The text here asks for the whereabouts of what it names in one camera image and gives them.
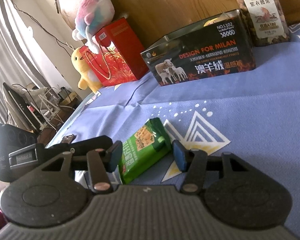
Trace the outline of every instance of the blue bedsheet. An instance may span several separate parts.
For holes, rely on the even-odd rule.
[[[290,34],[289,43],[254,48],[253,71],[165,87],[148,73],[103,88],[88,105],[92,95],[85,99],[50,145],[72,133],[76,141],[103,134],[125,141],[148,118],[160,117],[171,138],[216,155],[233,152],[284,185],[293,198],[286,226],[300,237],[300,24]],[[170,154],[132,183],[179,187],[184,174],[176,174]],[[111,176],[119,181],[117,172]]]

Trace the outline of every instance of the jar label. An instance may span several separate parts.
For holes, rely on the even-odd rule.
[[[274,0],[244,0],[259,39],[280,36],[284,29]]]

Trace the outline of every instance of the screw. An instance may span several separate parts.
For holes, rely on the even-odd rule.
[[[110,188],[110,184],[106,182],[99,182],[96,183],[93,187],[95,190],[105,191]]]
[[[189,184],[183,185],[182,189],[185,192],[192,193],[192,192],[196,192],[198,190],[198,186],[196,184],[189,183]]]

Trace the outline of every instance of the pink and blue plush toy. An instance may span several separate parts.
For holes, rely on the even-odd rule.
[[[110,0],[83,0],[77,17],[72,38],[76,41],[87,39],[86,46],[96,54],[100,48],[93,41],[96,33],[105,25],[109,24],[114,16],[114,7]]]

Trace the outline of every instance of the stuffed toy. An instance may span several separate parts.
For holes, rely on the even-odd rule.
[[[96,93],[101,87],[103,87],[103,85],[95,73],[91,70],[88,63],[84,60],[79,49],[80,48],[75,49],[71,56],[74,68],[81,74],[78,87],[83,90],[90,87],[92,92]]]
[[[76,41],[87,39],[86,46],[99,54],[100,48],[92,38],[105,25],[109,24],[114,16],[114,7],[110,0],[83,0],[75,18],[75,29],[72,38]]]

